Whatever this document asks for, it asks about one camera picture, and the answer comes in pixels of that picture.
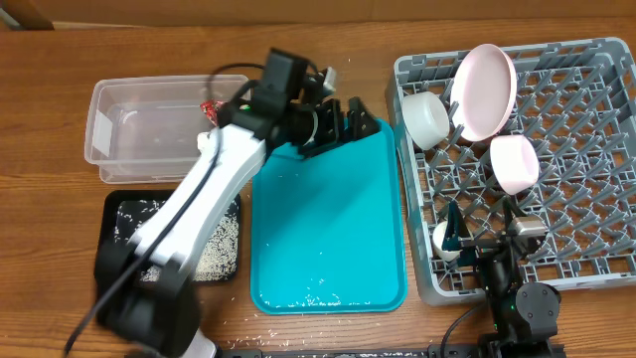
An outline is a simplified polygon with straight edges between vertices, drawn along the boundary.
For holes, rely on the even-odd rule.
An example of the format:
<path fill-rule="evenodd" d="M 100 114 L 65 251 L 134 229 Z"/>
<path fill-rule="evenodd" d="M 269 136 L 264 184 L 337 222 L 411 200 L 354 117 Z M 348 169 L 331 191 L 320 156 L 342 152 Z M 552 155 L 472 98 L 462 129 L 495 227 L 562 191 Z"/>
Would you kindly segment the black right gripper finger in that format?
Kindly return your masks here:
<path fill-rule="evenodd" d="M 447 205 L 447 222 L 442 248 L 449 252 L 460 251 L 464 247 L 464 242 L 471 240 L 472 235 L 466 226 L 457 202 L 450 201 Z"/>
<path fill-rule="evenodd" d="M 508 234 L 519 234 L 518 226 L 523 223 L 526 214 L 518 207 L 516 199 L 505 196 L 503 199 L 504 224 Z"/>

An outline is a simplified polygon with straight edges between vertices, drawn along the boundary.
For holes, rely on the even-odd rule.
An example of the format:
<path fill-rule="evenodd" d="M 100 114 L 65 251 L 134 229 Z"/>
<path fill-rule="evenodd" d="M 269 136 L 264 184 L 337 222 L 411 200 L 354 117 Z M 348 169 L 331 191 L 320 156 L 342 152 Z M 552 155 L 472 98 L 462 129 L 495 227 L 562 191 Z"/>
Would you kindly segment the white cup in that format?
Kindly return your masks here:
<path fill-rule="evenodd" d="M 442 248 L 442 244 L 444 241 L 444 235 L 447 228 L 447 221 L 443 221 L 439 223 L 432 233 L 432 245 L 435 253 L 438 257 L 446 262 L 452 262 L 459 258 L 459 251 L 446 251 Z"/>

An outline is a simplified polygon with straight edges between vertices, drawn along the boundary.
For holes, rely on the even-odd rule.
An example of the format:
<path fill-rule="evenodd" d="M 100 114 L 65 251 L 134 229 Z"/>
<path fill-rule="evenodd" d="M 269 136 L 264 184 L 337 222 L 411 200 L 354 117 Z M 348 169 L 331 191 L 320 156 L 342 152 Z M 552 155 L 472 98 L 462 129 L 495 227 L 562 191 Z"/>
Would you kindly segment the pink white bowl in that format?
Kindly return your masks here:
<path fill-rule="evenodd" d="M 516 195 L 537 183 L 540 164 L 530 140 L 524 135 L 502 135 L 491 141 L 493 173 L 509 195 Z"/>

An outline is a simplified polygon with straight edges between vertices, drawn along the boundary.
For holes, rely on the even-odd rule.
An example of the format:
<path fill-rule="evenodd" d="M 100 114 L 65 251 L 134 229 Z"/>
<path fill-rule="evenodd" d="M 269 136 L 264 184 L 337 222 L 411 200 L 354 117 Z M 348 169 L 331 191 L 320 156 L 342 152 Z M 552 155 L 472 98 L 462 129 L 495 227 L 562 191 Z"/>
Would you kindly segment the grey bowl with rice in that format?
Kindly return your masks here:
<path fill-rule="evenodd" d="M 401 108 L 405 127 L 420 149 L 431 149 L 448 135 L 449 117 L 435 93 L 426 91 L 408 95 Z"/>

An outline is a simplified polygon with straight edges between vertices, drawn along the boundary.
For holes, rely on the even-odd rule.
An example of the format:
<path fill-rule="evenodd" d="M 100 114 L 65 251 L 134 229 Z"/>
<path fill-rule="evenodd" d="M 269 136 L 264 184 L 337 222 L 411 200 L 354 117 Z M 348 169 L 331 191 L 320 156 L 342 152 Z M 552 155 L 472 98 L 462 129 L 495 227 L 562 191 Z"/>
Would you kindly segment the red snack wrapper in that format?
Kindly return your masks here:
<path fill-rule="evenodd" d="M 219 125 L 218 114 L 221 108 L 225 105 L 222 100 L 207 100 L 200 104 L 200 109 L 213 126 Z"/>

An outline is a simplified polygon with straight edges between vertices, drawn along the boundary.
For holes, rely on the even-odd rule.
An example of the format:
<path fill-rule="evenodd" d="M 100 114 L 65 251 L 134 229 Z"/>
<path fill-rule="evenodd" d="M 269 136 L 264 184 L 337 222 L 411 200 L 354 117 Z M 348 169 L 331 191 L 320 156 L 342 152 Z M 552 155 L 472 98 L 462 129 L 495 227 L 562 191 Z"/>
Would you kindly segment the large white plate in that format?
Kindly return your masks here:
<path fill-rule="evenodd" d="M 508 120 L 517 90 L 516 70 L 499 47 L 482 44 L 461 61 L 453 79 L 450 102 L 458 106 L 452 115 L 461 136 L 481 141 L 495 135 Z"/>

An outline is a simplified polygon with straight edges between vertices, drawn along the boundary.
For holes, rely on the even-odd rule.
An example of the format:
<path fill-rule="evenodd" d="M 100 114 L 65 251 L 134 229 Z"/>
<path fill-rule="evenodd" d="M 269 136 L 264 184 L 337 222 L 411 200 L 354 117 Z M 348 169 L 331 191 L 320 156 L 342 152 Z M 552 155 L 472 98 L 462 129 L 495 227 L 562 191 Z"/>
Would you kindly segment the white tissue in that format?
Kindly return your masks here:
<path fill-rule="evenodd" d="M 201 132 L 197 135 L 197 147 L 201 153 L 203 153 L 208 146 L 210 135 L 211 133 L 209 131 Z"/>

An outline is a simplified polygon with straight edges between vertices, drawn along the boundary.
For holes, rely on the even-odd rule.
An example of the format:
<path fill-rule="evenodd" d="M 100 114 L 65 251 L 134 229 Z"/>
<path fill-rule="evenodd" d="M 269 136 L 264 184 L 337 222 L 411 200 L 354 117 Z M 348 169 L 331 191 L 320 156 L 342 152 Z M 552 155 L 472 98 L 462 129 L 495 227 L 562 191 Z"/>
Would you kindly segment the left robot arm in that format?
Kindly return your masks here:
<path fill-rule="evenodd" d="M 272 152 L 290 144 L 305 159 L 378 133 L 380 122 L 356 96 L 343 111 L 335 71 L 271 49 L 261 75 L 223 100 L 217 125 L 187 176 L 127 243 L 97 250 L 95 303 L 71 333 L 70 356 L 95 320 L 140 345 L 148 357 L 220 357 L 201 331 L 194 273 L 221 218 Z"/>

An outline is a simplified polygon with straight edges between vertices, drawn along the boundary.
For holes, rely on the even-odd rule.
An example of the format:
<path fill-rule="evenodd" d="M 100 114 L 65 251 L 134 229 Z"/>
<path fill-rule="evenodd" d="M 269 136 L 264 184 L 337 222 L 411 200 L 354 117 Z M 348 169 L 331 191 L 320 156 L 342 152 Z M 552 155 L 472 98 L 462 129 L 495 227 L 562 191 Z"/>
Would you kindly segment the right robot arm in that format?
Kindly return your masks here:
<path fill-rule="evenodd" d="M 563 357 L 551 346 L 557 335 L 561 296 L 553 286 L 524 282 L 518 260 L 535 253 L 545 241 L 547 227 L 541 218 L 524 213 L 510 197 L 502 203 L 504 229 L 492 239 L 469 232 L 458 204 L 446 206 L 447 226 L 442 248 L 457 252 L 460 267 L 479 275 L 495 331 L 479 337 L 479 357 Z"/>

